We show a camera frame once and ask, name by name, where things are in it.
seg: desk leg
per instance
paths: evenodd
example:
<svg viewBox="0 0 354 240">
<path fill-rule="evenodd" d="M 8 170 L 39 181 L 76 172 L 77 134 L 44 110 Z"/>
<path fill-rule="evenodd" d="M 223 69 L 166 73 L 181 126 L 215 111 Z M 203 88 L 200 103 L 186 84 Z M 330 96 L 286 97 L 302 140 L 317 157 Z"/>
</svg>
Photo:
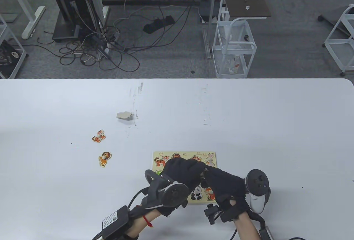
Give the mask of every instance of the desk leg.
<svg viewBox="0 0 354 240">
<path fill-rule="evenodd" d="M 44 13 L 45 6 L 39 6 L 37 11 L 34 13 L 28 0 L 18 0 L 18 2 L 29 19 L 29 23 L 22 33 L 22 38 L 28 39 L 31 36 L 34 28 L 38 24 L 38 21 L 41 18 L 42 14 Z"/>
<path fill-rule="evenodd" d="M 207 59 L 211 59 L 209 41 L 210 41 L 210 35 L 211 35 L 211 20 L 213 19 L 214 2 L 215 2 L 215 0 L 211 0 L 211 3 L 210 3 L 208 32 L 206 32 L 206 29 L 203 28 L 203 39 L 204 39 L 204 46 L 205 46 L 205 52 L 206 52 Z"/>
</svg>

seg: gray carpet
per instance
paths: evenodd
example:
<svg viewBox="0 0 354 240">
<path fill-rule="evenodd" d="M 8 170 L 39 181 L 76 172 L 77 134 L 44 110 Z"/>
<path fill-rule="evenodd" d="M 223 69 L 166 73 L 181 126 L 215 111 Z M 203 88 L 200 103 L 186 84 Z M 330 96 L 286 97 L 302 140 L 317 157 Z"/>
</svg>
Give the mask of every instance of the gray carpet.
<svg viewBox="0 0 354 240">
<path fill-rule="evenodd" d="M 249 21 L 254 39 L 257 43 L 249 78 L 329 78 L 339 77 L 340 70 L 334 60 L 321 44 L 331 31 L 325 22 L 318 22 L 321 13 L 346 6 L 354 0 L 266 0 L 272 17 L 266 20 Z M 23 44 L 36 44 L 39 37 L 41 42 L 50 42 L 51 36 L 43 31 L 53 31 L 58 7 L 55 0 L 30 0 L 33 7 L 47 6 L 47 10 L 36 27 L 33 37 L 22 41 Z M 127 7 L 127 13 L 139 7 Z M 16 0 L 0 0 L 0 12 L 21 11 Z M 182 13 L 182 8 L 170 7 L 164 9 L 165 15 L 172 15 L 175 19 Z M 158 9 L 147 8 L 137 14 L 153 19 L 160 17 Z M 167 32 L 159 44 L 170 42 L 181 29 L 185 15 Z M 122 7 L 112 7 L 108 24 L 111 25 L 117 18 L 125 17 Z M 76 60 L 69 66 L 60 65 L 58 58 L 39 47 L 26 47 L 30 56 L 21 67 L 18 78 L 214 78 L 215 71 L 212 60 L 205 58 L 202 42 L 201 25 L 198 22 L 196 9 L 191 9 L 188 21 L 180 35 L 169 46 L 153 48 L 135 53 L 140 61 L 138 71 L 125 73 L 115 69 L 102 71 L 98 64 L 92 67 L 83 66 Z M 20 37 L 28 23 L 22 13 L 16 22 L 10 25 L 15 34 Z M 152 35 L 140 30 L 148 20 L 141 17 L 132 17 L 125 20 L 120 26 L 123 29 L 138 29 L 135 37 L 142 37 L 135 42 L 135 46 L 150 45 L 162 33 L 157 31 Z M 132 43 L 132 32 L 124 33 L 125 42 Z M 62 44 L 44 45 L 49 50 L 58 53 Z M 119 62 L 118 54 L 114 62 Z M 135 59 L 123 56 L 122 68 L 132 69 L 136 66 Z M 114 67 L 107 60 L 101 62 L 102 68 Z M 347 73 L 346 78 L 354 81 L 354 74 Z"/>
</svg>

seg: monkey puzzle piece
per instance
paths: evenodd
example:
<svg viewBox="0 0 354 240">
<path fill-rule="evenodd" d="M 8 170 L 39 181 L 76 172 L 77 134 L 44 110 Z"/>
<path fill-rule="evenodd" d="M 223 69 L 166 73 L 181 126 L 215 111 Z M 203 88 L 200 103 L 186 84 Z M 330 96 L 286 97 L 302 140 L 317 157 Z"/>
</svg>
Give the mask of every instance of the monkey puzzle piece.
<svg viewBox="0 0 354 240">
<path fill-rule="evenodd" d="M 121 120 L 131 120 L 133 118 L 133 114 L 128 111 L 119 112 L 117 113 L 117 118 L 120 118 Z"/>
<path fill-rule="evenodd" d="M 97 132 L 97 135 L 92 137 L 92 140 L 96 143 L 100 143 L 101 140 L 103 140 L 105 138 L 106 138 L 105 132 L 103 130 L 99 130 Z"/>
<path fill-rule="evenodd" d="M 100 166 L 105 167 L 108 159 L 110 159 L 111 157 L 112 157 L 112 154 L 109 152 L 102 153 L 102 156 L 98 157 L 98 161 L 100 162 Z"/>
</svg>

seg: label sticker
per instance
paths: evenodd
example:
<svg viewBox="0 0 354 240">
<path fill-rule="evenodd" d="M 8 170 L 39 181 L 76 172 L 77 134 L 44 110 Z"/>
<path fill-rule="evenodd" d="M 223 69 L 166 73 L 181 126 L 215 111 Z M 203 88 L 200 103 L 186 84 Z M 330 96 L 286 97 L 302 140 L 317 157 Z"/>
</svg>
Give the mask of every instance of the label sticker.
<svg viewBox="0 0 354 240">
<path fill-rule="evenodd" d="M 111 214 L 102 222 L 102 230 L 118 219 L 117 212 Z"/>
</svg>

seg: hand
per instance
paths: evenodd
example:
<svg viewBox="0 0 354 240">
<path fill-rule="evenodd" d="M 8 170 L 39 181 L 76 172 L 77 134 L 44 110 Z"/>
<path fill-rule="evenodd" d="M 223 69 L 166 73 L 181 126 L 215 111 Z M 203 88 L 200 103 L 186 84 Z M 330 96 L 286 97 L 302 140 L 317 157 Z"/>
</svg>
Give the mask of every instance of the hand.
<svg viewBox="0 0 354 240">
<path fill-rule="evenodd" d="M 200 184 L 201 173 L 205 170 L 205 164 L 194 159 L 173 158 L 167 161 L 161 174 L 166 174 L 174 181 L 185 184 L 189 193 Z M 174 208 L 159 207 L 157 210 L 164 216 L 168 216 Z"/>
<path fill-rule="evenodd" d="M 236 207 L 240 213 L 250 210 L 246 202 L 244 179 L 215 167 L 206 166 L 206 168 L 207 171 L 204 172 L 205 180 L 202 180 L 201 186 L 203 188 L 211 187 L 216 202 L 224 212 L 232 207 L 230 201 L 236 201 Z"/>
</svg>

